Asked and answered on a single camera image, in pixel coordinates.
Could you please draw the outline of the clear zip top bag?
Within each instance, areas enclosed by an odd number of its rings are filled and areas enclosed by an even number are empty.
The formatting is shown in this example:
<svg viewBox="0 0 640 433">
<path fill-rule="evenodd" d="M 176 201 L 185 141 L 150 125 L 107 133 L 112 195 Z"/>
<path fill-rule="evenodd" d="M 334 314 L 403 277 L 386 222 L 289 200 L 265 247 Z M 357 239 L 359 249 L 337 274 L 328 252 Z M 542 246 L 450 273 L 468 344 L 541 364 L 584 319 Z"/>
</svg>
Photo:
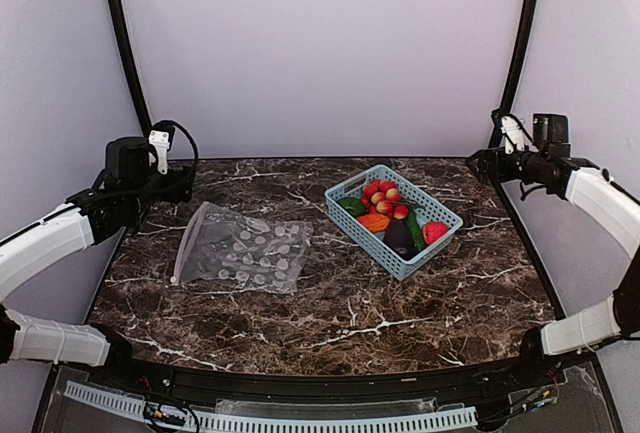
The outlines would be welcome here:
<svg viewBox="0 0 640 433">
<path fill-rule="evenodd" d="M 189 220 L 170 279 L 209 281 L 223 292 L 290 294 L 311 249 L 305 221 L 265 221 L 204 202 Z"/>
</svg>

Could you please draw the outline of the light blue plastic basket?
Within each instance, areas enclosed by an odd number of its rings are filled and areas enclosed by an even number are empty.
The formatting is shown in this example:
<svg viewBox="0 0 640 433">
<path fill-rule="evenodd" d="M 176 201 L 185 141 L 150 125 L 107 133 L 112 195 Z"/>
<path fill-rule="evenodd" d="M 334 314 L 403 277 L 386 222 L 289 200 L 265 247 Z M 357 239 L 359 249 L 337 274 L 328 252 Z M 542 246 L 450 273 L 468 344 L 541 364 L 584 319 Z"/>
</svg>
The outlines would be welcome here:
<svg viewBox="0 0 640 433">
<path fill-rule="evenodd" d="M 326 190 L 330 219 L 398 280 L 442 251 L 462 219 L 387 166 Z"/>
</svg>

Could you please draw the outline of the red cherry bunch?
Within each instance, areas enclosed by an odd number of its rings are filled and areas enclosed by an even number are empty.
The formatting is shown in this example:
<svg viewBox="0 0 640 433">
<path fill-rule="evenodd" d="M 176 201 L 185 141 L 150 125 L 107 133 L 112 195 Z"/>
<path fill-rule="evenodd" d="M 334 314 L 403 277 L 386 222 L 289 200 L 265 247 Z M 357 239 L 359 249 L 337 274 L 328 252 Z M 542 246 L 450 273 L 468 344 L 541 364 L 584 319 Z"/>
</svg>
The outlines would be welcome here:
<svg viewBox="0 0 640 433">
<path fill-rule="evenodd" d="M 395 220 L 404 220 L 410 213 L 400 190 L 390 180 L 376 179 L 366 184 L 360 201 L 369 213 L 382 214 Z"/>
</svg>

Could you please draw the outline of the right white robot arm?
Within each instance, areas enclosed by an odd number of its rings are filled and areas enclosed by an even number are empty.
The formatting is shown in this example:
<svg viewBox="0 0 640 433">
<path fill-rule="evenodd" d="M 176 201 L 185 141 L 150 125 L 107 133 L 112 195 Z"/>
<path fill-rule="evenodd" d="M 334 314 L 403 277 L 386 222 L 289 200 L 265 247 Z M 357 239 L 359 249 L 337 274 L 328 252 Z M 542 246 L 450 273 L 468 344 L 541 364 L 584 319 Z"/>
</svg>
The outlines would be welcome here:
<svg viewBox="0 0 640 433">
<path fill-rule="evenodd" d="M 483 183 L 518 181 L 525 199 L 543 189 L 591 217 L 626 252 L 630 264 L 619 286 L 602 302 L 565 319 L 535 327 L 510 366 L 521 387 L 534 385 L 549 369 L 549 358 L 594 351 L 619 340 L 637 341 L 639 333 L 639 200 L 616 183 L 609 171 L 571 154 L 569 120 L 536 114 L 532 130 L 512 114 L 492 113 L 497 138 L 467 158 Z"/>
</svg>

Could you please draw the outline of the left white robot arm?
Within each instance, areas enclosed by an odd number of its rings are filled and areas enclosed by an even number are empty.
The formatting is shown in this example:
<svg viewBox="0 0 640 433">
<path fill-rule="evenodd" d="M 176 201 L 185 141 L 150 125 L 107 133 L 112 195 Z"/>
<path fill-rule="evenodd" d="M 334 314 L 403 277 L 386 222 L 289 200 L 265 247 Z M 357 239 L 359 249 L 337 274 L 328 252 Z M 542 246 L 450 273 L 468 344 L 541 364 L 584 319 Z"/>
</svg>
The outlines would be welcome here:
<svg viewBox="0 0 640 433">
<path fill-rule="evenodd" d="M 192 197 L 199 159 L 172 168 L 174 135 L 185 129 L 173 120 L 152 126 L 145 137 L 109 142 L 105 166 L 93 184 L 69 196 L 41 219 L 1 241 L 1 297 L 60 260 L 99 245 L 122 230 L 140 228 L 157 202 L 186 203 Z M 73 325 L 1 309 L 1 361 L 28 360 L 101 367 L 120 389 L 141 380 L 132 347 L 101 325 Z"/>
</svg>

